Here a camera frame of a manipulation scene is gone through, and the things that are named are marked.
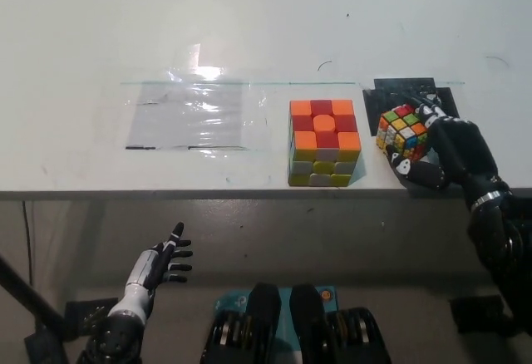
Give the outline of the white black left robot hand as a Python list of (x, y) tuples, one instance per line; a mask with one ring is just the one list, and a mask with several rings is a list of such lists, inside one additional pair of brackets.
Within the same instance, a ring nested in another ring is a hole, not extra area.
[(127, 279), (127, 287), (143, 287), (153, 293), (162, 283), (187, 281), (187, 277), (179, 275), (178, 272), (189, 272), (192, 266), (173, 262), (175, 258), (188, 258), (193, 254), (189, 250), (181, 250), (190, 245), (190, 241), (181, 241), (184, 227), (184, 224), (179, 222), (166, 241), (141, 253)]

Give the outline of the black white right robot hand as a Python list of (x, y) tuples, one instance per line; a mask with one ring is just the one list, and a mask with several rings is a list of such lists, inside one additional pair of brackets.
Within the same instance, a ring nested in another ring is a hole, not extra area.
[(387, 145), (388, 162), (399, 178), (434, 190), (458, 184), (471, 211), (511, 194), (477, 124), (449, 116), (426, 99), (410, 97), (406, 102), (425, 126), (428, 145), (436, 152), (438, 162), (412, 160), (394, 145)]

